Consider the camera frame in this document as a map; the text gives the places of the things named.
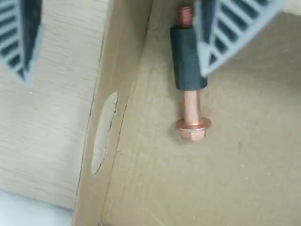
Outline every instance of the copper bolt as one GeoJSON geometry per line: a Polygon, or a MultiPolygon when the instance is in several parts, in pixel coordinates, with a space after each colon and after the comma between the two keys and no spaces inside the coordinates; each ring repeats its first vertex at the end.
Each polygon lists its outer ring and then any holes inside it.
{"type": "MultiPolygon", "coordinates": [[[[191,27],[193,20],[192,7],[180,9],[181,26],[191,27]]],[[[179,120],[176,127],[181,131],[184,140],[200,141],[205,138],[206,129],[211,126],[210,120],[201,116],[200,91],[184,91],[184,118],[179,120]]]]}

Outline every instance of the cardboard flap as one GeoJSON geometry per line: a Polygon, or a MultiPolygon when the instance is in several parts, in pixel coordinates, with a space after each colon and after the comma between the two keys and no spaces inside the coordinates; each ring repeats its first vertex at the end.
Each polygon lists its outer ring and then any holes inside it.
{"type": "Polygon", "coordinates": [[[111,170],[119,141],[124,112],[144,45],[151,0],[114,0],[106,27],[99,78],[86,134],[75,226],[96,226],[100,222],[111,170]],[[119,104],[107,139],[107,154],[96,175],[91,162],[99,117],[107,98],[115,91],[119,104]]]}

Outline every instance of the oval cutout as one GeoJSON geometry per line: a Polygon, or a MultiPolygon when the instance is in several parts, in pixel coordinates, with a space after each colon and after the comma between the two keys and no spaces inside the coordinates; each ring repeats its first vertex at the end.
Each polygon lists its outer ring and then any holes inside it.
{"type": "Polygon", "coordinates": [[[107,139],[119,101],[118,92],[112,93],[103,106],[98,128],[95,135],[94,150],[92,158],[92,174],[98,173],[107,153],[107,139]]]}

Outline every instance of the brown cardboard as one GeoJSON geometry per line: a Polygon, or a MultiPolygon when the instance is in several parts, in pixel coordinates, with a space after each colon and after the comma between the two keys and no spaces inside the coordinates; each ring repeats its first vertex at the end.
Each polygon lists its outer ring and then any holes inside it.
{"type": "Polygon", "coordinates": [[[174,128],[182,107],[168,29],[179,2],[154,0],[145,47],[151,1],[112,5],[74,225],[300,225],[301,19],[281,14],[210,77],[202,110],[213,126],[189,143],[174,128]],[[92,176],[99,116],[116,90],[106,158],[92,176]]]}
{"type": "Polygon", "coordinates": [[[95,87],[83,153],[78,199],[73,219],[75,226],[96,226],[100,222],[124,112],[137,75],[150,8],[150,0],[111,2],[100,59],[99,78],[95,87]],[[107,154],[101,170],[94,176],[91,173],[91,161],[97,125],[106,99],[115,91],[119,93],[119,104],[107,140],[107,154]]]}

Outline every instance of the gray plastic part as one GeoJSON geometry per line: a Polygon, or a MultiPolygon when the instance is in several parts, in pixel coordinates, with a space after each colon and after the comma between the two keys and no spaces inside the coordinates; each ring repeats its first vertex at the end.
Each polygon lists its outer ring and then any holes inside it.
{"type": "Polygon", "coordinates": [[[193,26],[203,77],[246,46],[278,13],[284,0],[197,0],[193,26]]]}
{"type": "Polygon", "coordinates": [[[205,88],[207,79],[200,75],[194,29],[172,27],[170,38],[176,88],[184,91],[205,88]]]}
{"type": "Polygon", "coordinates": [[[29,84],[44,31],[41,13],[42,0],[0,0],[0,61],[29,84]]]}

